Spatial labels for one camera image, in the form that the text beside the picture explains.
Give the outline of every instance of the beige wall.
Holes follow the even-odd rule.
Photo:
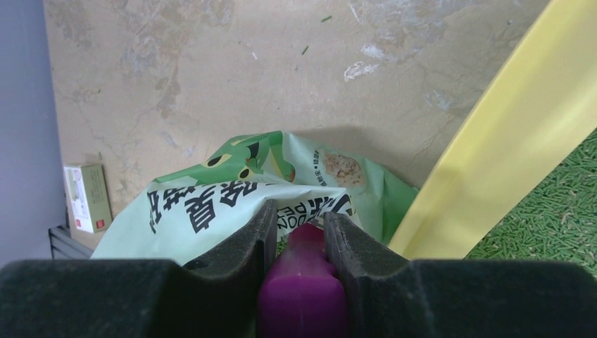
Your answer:
[[[118,213],[266,130],[421,185],[547,0],[44,3],[63,160],[102,161]]]

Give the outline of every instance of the black foam pad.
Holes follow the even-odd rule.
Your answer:
[[[275,259],[276,203],[182,268],[23,261],[0,272],[0,337],[244,337]]]
[[[325,215],[354,337],[597,337],[597,282],[579,266],[407,261]]]

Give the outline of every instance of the concrete wall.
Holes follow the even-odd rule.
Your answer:
[[[41,1],[0,1],[0,266],[49,258],[65,199]]]
[[[44,0],[63,160],[103,163],[114,214],[272,130],[421,186],[547,3]]]

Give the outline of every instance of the crumpled package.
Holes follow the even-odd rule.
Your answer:
[[[156,178],[120,213],[92,258],[184,265],[277,201],[278,240],[324,213],[387,244],[416,195],[382,166],[287,132],[232,138],[207,161]]]

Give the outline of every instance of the gray wall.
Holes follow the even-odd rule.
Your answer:
[[[41,0],[0,1],[0,266],[49,258],[65,199]]]

